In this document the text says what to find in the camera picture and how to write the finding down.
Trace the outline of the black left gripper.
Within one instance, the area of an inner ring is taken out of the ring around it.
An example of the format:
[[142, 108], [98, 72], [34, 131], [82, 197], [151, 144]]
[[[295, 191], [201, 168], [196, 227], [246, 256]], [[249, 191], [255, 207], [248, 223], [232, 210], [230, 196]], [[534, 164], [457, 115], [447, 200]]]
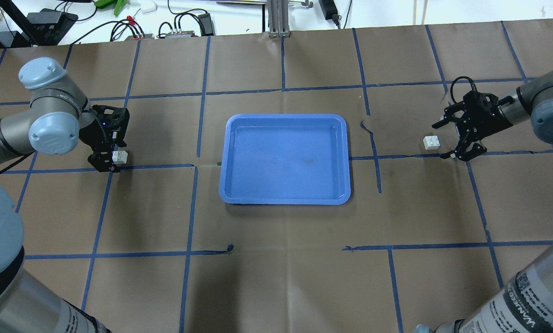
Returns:
[[127, 146], [125, 136], [129, 122], [130, 112], [127, 108], [92, 105], [80, 114], [79, 139], [93, 151], [88, 162], [98, 172], [120, 172], [112, 156], [116, 146]]

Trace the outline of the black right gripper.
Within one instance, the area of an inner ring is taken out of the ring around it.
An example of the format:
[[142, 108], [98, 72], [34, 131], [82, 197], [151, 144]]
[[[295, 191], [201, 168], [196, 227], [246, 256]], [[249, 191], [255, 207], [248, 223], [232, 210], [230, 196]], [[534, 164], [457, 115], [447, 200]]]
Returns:
[[471, 161], [487, 152], [482, 144], [484, 138], [513, 126], [500, 111], [498, 102], [498, 97], [492, 93], [470, 91], [463, 95], [461, 102], [444, 109], [441, 119], [431, 127], [439, 129], [454, 123], [460, 138], [453, 150], [441, 154], [442, 160]]

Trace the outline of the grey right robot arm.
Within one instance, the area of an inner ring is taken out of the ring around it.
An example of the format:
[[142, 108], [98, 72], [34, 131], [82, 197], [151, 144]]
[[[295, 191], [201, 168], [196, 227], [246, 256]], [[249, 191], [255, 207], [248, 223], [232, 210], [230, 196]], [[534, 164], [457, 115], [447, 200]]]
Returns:
[[[486, 153], [482, 139], [530, 120], [538, 139], [553, 145], [553, 70], [501, 98], [477, 90], [445, 108], [434, 129], [454, 123], [459, 139], [443, 160], [467, 162]], [[553, 245], [511, 278], [467, 318], [449, 321], [436, 333], [553, 333]]]

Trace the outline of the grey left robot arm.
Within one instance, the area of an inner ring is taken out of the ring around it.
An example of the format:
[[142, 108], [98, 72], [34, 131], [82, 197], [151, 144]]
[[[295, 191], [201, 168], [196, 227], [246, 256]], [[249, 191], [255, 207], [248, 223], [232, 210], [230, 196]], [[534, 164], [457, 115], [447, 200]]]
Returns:
[[[92, 104], [54, 59], [24, 64], [19, 80], [31, 91], [26, 111], [0, 118], [0, 165], [31, 154], [66, 154], [82, 142], [99, 172], [118, 173], [116, 147], [125, 147], [126, 108]], [[23, 222], [0, 186], [0, 333], [107, 333], [94, 316], [66, 301], [24, 268]]]

